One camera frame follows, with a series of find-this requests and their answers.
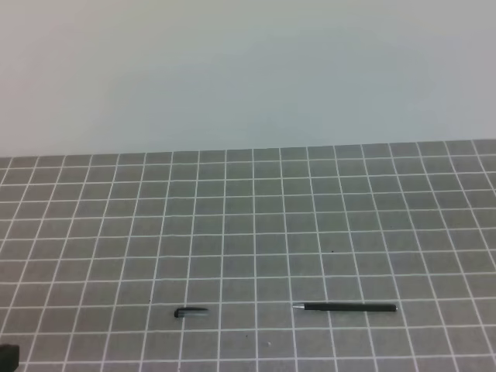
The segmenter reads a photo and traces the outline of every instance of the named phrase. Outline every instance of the table surface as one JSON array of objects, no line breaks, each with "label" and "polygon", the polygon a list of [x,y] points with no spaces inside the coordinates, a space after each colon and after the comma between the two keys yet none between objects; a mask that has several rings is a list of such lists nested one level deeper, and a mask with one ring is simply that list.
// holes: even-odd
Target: table surface
[{"label": "table surface", "polygon": [[23,157],[0,181],[21,370],[496,370],[496,140]]}]

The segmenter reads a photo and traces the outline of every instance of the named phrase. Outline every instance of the black pen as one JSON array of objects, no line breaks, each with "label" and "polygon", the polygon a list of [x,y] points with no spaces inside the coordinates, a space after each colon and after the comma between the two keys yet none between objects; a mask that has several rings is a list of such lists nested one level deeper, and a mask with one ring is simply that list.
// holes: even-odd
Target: black pen
[{"label": "black pen", "polygon": [[302,302],[293,304],[293,308],[321,312],[395,312],[398,310],[395,304],[373,302]]}]

